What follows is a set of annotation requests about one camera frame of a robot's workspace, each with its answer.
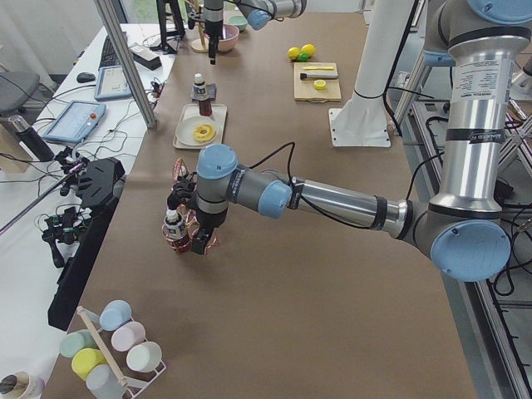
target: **black thermos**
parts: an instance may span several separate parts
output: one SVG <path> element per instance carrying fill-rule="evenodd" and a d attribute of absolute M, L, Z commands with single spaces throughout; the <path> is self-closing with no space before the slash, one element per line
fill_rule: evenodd
<path fill-rule="evenodd" d="M 9 116 L 7 121 L 11 124 L 18 139 L 41 161 L 53 160 L 54 153 L 47 143 L 38 135 L 24 118 L 20 115 Z"/>

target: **keyboard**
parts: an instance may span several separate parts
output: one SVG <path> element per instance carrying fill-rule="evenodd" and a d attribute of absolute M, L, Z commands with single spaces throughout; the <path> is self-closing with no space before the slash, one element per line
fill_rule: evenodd
<path fill-rule="evenodd" d="M 101 49 L 100 66 L 98 68 L 113 67 L 115 65 L 120 65 L 120 61 L 118 61 L 118 56 L 111 43 L 111 39 L 106 37 L 106 40 L 103 43 L 103 48 Z"/>

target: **computer mouse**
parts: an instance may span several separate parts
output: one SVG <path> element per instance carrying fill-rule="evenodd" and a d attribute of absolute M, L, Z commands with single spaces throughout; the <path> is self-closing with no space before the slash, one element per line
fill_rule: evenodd
<path fill-rule="evenodd" d="M 76 80 L 78 83 L 87 83 L 88 81 L 95 81 L 96 76 L 94 73 L 82 72 L 77 76 Z"/>

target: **light blue mug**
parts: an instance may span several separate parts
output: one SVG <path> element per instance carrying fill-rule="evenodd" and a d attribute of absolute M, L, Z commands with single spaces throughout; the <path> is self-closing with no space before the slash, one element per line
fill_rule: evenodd
<path fill-rule="evenodd" d="M 131 319 L 131 306 L 128 302 L 117 299 L 111 301 L 100 315 L 100 325 L 106 331 L 115 331 Z"/>
<path fill-rule="evenodd" d="M 92 369 L 86 378 L 86 387 L 97 399 L 121 399 L 126 393 L 126 387 L 118 382 L 115 374 L 106 364 Z"/>

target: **water bottle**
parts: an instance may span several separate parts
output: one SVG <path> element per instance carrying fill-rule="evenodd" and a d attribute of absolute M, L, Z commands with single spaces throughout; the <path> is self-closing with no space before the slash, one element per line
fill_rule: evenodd
<path fill-rule="evenodd" d="M 182 254 L 190 249 L 190 236 L 183 217 L 176 209 L 168 209 L 165 217 L 166 239 L 170 246 Z"/>

